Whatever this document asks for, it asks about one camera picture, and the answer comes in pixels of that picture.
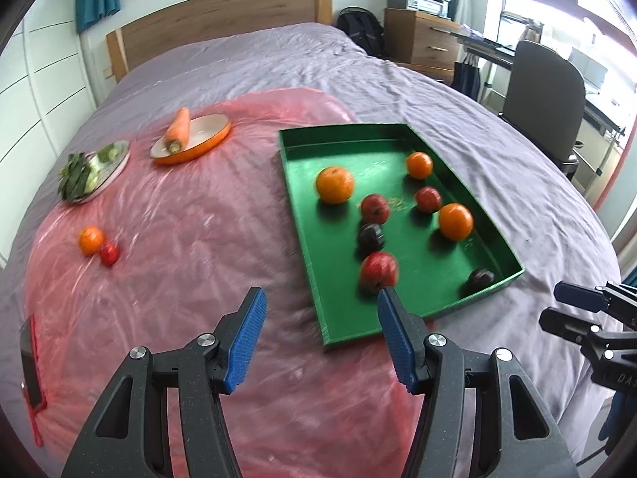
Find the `right gloved hand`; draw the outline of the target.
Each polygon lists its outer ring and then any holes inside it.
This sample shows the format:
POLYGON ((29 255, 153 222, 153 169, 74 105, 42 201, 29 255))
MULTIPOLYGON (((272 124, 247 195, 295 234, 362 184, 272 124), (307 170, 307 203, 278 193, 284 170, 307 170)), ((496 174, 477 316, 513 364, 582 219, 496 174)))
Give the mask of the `right gloved hand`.
POLYGON ((635 395, 622 392, 614 394, 608 417, 599 432, 598 439, 605 441, 605 454, 610 455, 623 437, 637 411, 635 395))

